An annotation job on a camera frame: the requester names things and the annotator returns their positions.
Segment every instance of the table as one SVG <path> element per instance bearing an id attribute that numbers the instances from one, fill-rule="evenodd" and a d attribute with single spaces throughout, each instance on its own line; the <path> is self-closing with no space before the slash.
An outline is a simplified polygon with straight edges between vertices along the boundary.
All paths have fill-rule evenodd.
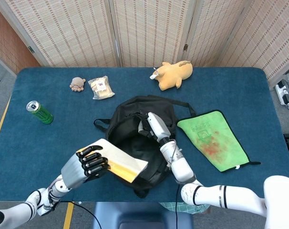
<path id="1" fill-rule="evenodd" d="M 220 173 L 177 128 L 176 140 L 197 178 L 205 186 L 248 187 L 263 197 L 263 182 L 271 175 L 289 177 L 289 154 L 264 72 L 257 68 L 194 68 L 181 88 L 160 91 L 150 80 L 152 68 L 28 68 L 14 85 L 0 132 L 0 200 L 24 200 L 35 189 L 47 187 L 71 155 L 103 138 L 93 126 L 96 118 L 110 118 L 120 103 L 136 95 L 154 94 L 189 102 L 198 114 L 221 110 L 252 161 L 259 166 Z M 93 100 L 88 83 L 72 92 L 73 77 L 86 81 L 107 75 L 115 96 Z M 45 125 L 26 111 L 39 101 L 53 115 Z M 175 106 L 178 118 L 188 109 Z M 139 199 L 133 190 L 108 173 L 72 190 L 64 200 L 175 202 L 173 176 Z"/>

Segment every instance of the backpack strap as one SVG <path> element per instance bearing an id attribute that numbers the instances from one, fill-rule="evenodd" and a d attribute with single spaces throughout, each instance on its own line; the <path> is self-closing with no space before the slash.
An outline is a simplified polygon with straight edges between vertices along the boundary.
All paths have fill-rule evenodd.
<path id="1" fill-rule="evenodd" d="M 196 116 L 196 112 L 194 111 L 192 106 L 189 103 L 187 103 L 187 102 L 183 102 L 183 101 L 179 101 L 179 100 L 175 100 L 175 99 L 168 99 L 168 98 L 164 98 L 164 97 L 160 97 L 160 96 L 152 95 L 152 94 L 150 94 L 148 96 L 149 97 L 153 97 L 153 98 L 160 98 L 160 99 L 167 100 L 167 101 L 169 101 L 170 103 L 172 103 L 174 105 L 187 107 L 189 109 L 191 117 L 195 117 Z"/>
<path id="2" fill-rule="evenodd" d="M 96 126 L 99 130 L 101 130 L 102 132 L 105 133 L 106 130 L 107 130 L 107 128 L 103 127 L 102 125 L 97 124 L 97 123 L 96 123 L 97 121 L 101 121 L 101 122 L 103 122 L 104 124 L 109 125 L 110 122 L 111 122 L 111 120 L 110 120 L 110 119 L 101 119 L 101 118 L 98 118 L 98 119 L 95 119 L 94 122 L 93 122 L 94 126 Z"/>

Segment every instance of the small plush toy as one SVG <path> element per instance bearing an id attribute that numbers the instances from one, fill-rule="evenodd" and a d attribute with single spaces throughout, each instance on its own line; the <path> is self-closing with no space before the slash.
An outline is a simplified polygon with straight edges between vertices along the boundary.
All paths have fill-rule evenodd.
<path id="1" fill-rule="evenodd" d="M 80 77 L 74 77 L 72 79 L 72 82 L 70 83 L 70 88 L 73 90 L 73 91 L 83 91 L 83 86 L 84 86 L 84 82 L 86 80 L 85 79 L 81 79 Z"/>
<path id="2" fill-rule="evenodd" d="M 150 79 L 158 80 L 159 88 L 162 91 L 174 86 L 179 88 L 182 80 L 187 79 L 192 74 L 192 70 L 190 61 L 180 61 L 175 64 L 163 62 L 162 66 L 153 72 Z"/>

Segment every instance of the woven panel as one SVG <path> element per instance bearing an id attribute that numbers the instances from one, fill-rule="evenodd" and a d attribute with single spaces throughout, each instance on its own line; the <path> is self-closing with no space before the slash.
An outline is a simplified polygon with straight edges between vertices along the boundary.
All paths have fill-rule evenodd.
<path id="1" fill-rule="evenodd" d="M 196 30 L 187 53 L 187 60 L 190 60 L 193 66 L 214 64 L 244 3 L 242 0 L 203 0 Z"/>
<path id="2" fill-rule="evenodd" d="M 40 64 L 0 13 L 0 59 L 14 72 Z"/>
<path id="3" fill-rule="evenodd" d="M 220 66 L 258 67 L 270 80 L 289 62 L 289 0 L 254 0 Z"/>
<path id="4" fill-rule="evenodd" d="M 52 67 L 114 67 L 103 0 L 6 0 Z"/>
<path id="5" fill-rule="evenodd" d="M 124 67 L 175 63 L 189 0 L 114 0 Z"/>

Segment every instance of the green can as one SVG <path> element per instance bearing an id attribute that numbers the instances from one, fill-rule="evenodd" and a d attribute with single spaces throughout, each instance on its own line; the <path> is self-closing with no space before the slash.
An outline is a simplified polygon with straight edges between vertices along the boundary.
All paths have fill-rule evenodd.
<path id="1" fill-rule="evenodd" d="M 52 114 L 50 114 L 50 112 L 47 111 L 38 101 L 29 102 L 26 109 L 45 124 L 50 124 L 53 121 Z"/>

